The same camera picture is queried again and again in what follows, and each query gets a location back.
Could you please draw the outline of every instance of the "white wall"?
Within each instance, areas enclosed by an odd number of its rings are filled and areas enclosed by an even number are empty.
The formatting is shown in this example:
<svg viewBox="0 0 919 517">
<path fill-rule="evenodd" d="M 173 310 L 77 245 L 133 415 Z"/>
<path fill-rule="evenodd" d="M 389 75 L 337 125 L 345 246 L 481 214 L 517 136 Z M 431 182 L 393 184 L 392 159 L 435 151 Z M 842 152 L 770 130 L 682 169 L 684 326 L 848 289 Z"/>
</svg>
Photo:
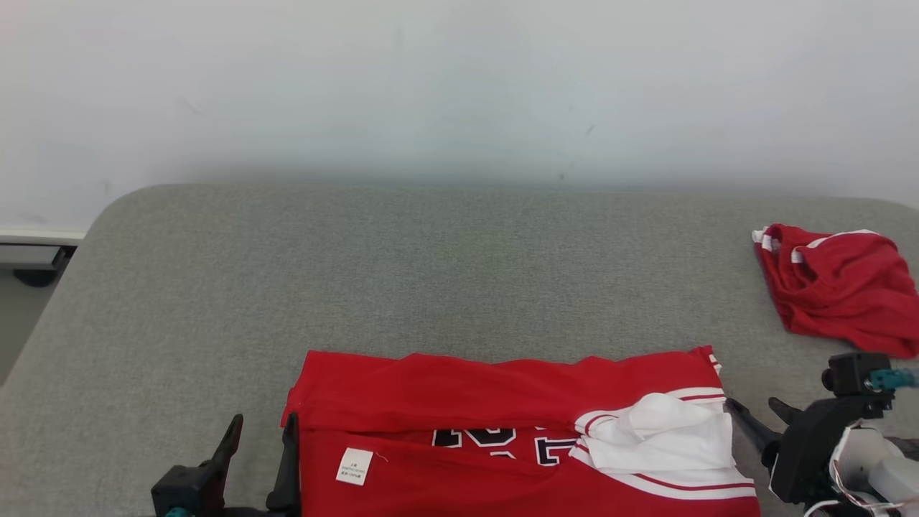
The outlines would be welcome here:
<svg viewBox="0 0 919 517">
<path fill-rule="evenodd" d="M 917 28 L 915 0 L 4 0 L 0 231 L 248 166 L 919 206 Z"/>
</svg>

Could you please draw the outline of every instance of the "teal connector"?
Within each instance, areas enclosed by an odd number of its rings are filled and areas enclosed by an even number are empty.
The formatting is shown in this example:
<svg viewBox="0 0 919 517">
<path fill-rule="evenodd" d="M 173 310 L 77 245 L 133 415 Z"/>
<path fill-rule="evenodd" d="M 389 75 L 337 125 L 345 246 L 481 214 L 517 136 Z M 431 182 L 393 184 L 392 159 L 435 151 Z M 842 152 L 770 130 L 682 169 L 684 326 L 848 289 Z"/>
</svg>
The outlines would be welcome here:
<svg viewBox="0 0 919 517">
<path fill-rule="evenodd" d="M 914 368 L 871 372 L 871 387 L 878 390 L 917 387 L 917 380 L 919 380 L 919 370 Z"/>
</svg>

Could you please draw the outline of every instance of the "jersey number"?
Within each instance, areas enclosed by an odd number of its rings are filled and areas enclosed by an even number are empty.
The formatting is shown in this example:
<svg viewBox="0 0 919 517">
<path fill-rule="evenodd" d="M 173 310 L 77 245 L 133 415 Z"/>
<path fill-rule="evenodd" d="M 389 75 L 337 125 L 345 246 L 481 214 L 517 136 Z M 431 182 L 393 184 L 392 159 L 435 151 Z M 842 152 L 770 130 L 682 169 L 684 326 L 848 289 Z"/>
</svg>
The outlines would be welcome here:
<svg viewBox="0 0 919 517">
<path fill-rule="evenodd" d="M 468 429 L 457 431 L 454 429 L 441 429 L 434 431 L 434 440 L 432 444 L 436 447 L 458 448 L 462 447 L 462 436 L 465 433 L 476 445 L 480 447 L 503 447 L 509 445 L 516 438 L 516 429 Z M 540 465 L 558 465 L 560 458 L 559 452 L 567 451 L 574 447 L 577 440 L 550 440 L 548 438 L 537 438 L 536 442 L 536 461 Z M 514 455 L 508 451 L 494 451 L 492 456 L 508 456 L 513 458 Z"/>
</svg>

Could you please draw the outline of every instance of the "red stripe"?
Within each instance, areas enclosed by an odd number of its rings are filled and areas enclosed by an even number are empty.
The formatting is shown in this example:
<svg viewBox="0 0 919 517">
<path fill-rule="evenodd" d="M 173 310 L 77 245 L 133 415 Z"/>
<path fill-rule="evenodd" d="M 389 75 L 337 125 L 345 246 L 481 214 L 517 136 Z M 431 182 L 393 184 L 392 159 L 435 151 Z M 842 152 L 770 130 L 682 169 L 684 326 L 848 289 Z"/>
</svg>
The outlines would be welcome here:
<svg viewBox="0 0 919 517">
<path fill-rule="evenodd" d="M 673 483 L 667 483 L 665 481 L 661 481 L 660 479 L 654 479 L 653 477 L 648 477 L 648 476 L 645 476 L 644 474 L 633 474 L 633 476 L 640 477 L 641 479 L 644 479 L 645 481 L 651 481 L 655 485 L 660 485 L 662 487 L 667 487 L 667 488 L 675 488 L 677 490 L 696 491 L 696 490 L 717 490 L 720 488 L 753 488 L 754 487 L 753 483 L 729 483 L 726 485 L 709 485 L 706 487 L 683 487 L 681 485 L 674 485 Z"/>
<path fill-rule="evenodd" d="M 590 436 L 590 426 L 594 425 L 594 422 L 596 422 L 597 419 L 604 419 L 606 417 L 611 417 L 613 419 L 618 418 L 616 415 L 609 415 L 609 414 L 597 415 L 587 421 L 587 425 L 584 426 L 584 434 L 586 434 L 587 436 Z"/>
<path fill-rule="evenodd" d="M 701 398 L 724 398 L 723 393 L 717 395 L 693 395 L 693 396 L 681 396 L 680 400 L 699 400 Z"/>
</svg>

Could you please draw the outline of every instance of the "red basketball jersey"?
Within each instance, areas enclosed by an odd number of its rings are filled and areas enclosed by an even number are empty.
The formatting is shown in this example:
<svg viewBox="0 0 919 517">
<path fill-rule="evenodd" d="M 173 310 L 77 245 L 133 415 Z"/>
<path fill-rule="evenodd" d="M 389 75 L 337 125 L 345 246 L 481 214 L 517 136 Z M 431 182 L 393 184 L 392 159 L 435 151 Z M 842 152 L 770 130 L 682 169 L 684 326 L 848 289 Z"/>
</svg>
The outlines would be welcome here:
<svg viewBox="0 0 919 517">
<path fill-rule="evenodd" d="M 303 515 L 759 515 L 733 466 L 620 471 L 590 446 L 651 393 L 721 412 L 718 368 L 711 347 L 576 364 L 310 351 L 285 410 Z"/>
</svg>

